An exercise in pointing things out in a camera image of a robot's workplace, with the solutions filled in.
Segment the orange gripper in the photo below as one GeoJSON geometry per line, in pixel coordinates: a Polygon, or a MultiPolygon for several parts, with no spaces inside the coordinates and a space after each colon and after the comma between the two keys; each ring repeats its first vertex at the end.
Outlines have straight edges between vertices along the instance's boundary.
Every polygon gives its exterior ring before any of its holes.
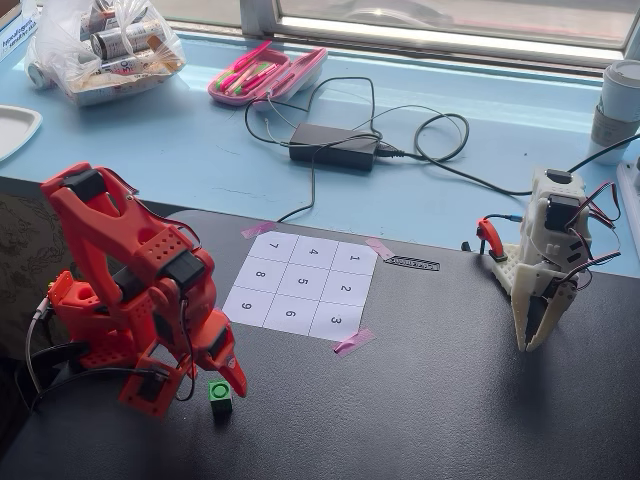
{"type": "Polygon", "coordinates": [[[233,349],[231,324],[222,311],[212,310],[199,326],[192,328],[192,347],[193,352],[188,353],[171,351],[177,362],[176,370],[179,373],[174,389],[175,396],[181,395],[185,380],[189,383],[186,396],[194,395],[196,365],[205,371],[218,370],[238,396],[247,395],[247,379],[233,349]]]}

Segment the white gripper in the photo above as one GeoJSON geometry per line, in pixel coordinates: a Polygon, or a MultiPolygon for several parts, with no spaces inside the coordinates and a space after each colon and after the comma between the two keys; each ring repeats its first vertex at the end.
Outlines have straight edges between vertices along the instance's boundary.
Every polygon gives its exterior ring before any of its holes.
{"type": "Polygon", "coordinates": [[[527,346],[532,352],[544,343],[575,300],[578,280],[578,273],[569,276],[545,263],[515,267],[511,306],[520,351],[527,346]]]}

